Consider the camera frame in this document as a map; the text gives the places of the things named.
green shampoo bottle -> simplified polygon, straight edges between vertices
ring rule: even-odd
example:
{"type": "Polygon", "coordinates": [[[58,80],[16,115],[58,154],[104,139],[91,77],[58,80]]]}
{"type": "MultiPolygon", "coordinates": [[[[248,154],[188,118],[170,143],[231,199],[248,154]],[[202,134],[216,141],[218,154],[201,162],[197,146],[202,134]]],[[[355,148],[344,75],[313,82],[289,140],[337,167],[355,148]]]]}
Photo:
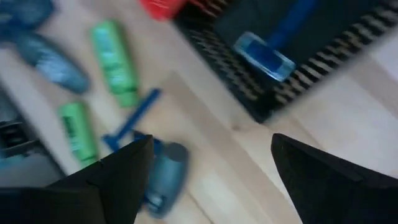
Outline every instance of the green shampoo bottle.
{"type": "Polygon", "coordinates": [[[122,107],[138,103],[137,74],[128,54],[121,28],[105,20],[91,29],[91,41],[109,90],[122,107]]]}
{"type": "Polygon", "coordinates": [[[65,127],[72,154],[86,167],[97,161],[97,148],[85,106],[74,102],[62,105],[58,115],[65,127]]]}

blue handle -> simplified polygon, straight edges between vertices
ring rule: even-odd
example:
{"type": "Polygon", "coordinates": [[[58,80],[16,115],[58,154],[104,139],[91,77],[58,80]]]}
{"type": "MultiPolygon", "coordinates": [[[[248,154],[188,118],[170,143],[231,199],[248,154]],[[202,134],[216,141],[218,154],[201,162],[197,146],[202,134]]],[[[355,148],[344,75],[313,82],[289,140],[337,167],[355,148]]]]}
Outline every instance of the blue handle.
{"type": "Polygon", "coordinates": [[[279,23],[276,31],[268,38],[267,44],[272,49],[282,47],[289,36],[293,34],[300,24],[307,18],[308,13],[316,5],[317,0],[298,0],[287,13],[287,16],[279,23]]]}
{"type": "Polygon", "coordinates": [[[153,89],[149,95],[144,99],[143,102],[138,106],[137,110],[128,118],[126,124],[119,130],[116,135],[116,138],[119,140],[123,138],[131,129],[137,124],[142,115],[149,109],[150,106],[156,101],[159,97],[161,90],[153,89]]]}

wooden floor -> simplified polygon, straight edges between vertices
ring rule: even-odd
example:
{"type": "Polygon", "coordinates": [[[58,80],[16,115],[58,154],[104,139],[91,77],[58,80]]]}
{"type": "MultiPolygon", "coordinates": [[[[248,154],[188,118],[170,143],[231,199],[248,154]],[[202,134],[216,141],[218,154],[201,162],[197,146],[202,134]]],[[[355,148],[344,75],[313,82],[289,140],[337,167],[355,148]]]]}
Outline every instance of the wooden floor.
{"type": "MultiPolygon", "coordinates": [[[[62,43],[93,81],[83,96],[96,135],[115,130],[128,110],[118,108],[103,83],[87,40],[88,27],[116,17],[127,27],[142,91],[157,86],[162,99],[139,129],[186,145],[187,185],[164,220],[146,212],[136,223],[300,223],[272,160],[274,133],[283,133],[361,166],[398,178],[398,31],[382,38],[306,97],[265,125],[254,123],[222,83],[174,30],[150,20],[136,0],[69,0],[41,33],[62,43]]],[[[68,172],[78,170],[57,106],[75,98],[48,85],[15,53],[0,50],[0,78],[68,172]]],[[[109,150],[99,145],[103,156],[109,150]]]]}

toiletries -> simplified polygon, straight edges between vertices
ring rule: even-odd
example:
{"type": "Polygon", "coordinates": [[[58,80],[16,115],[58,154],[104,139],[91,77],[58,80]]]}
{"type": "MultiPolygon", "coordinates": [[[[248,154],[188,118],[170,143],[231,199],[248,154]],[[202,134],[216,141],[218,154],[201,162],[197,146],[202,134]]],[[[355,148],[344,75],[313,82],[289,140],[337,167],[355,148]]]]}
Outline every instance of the toiletries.
{"type": "Polygon", "coordinates": [[[138,103],[138,81],[123,40],[120,27],[112,20],[103,21],[91,30],[91,41],[106,83],[120,106],[125,107],[138,103]]]}
{"type": "Polygon", "coordinates": [[[88,89],[88,77],[55,44],[28,30],[9,28],[6,32],[25,62],[48,81],[74,93],[84,93],[88,89]]]}
{"type": "Polygon", "coordinates": [[[72,154],[86,167],[97,161],[97,148],[83,103],[62,105],[58,109],[72,154]]]}

black crate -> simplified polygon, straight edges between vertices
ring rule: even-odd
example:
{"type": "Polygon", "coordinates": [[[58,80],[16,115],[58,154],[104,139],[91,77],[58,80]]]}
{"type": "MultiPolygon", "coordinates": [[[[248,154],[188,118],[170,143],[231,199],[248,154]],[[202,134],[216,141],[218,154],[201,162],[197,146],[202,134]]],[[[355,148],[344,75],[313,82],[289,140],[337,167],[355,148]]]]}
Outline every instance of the black crate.
{"type": "Polygon", "coordinates": [[[282,83],[273,82],[270,88],[269,82],[264,82],[263,77],[214,31],[217,17],[228,8],[229,2],[226,1],[227,4],[212,11],[188,3],[177,14],[174,22],[192,47],[258,123],[263,123],[274,112],[306,93],[398,22],[398,8],[393,3],[381,2],[305,63],[297,65],[290,78],[282,83]]]}

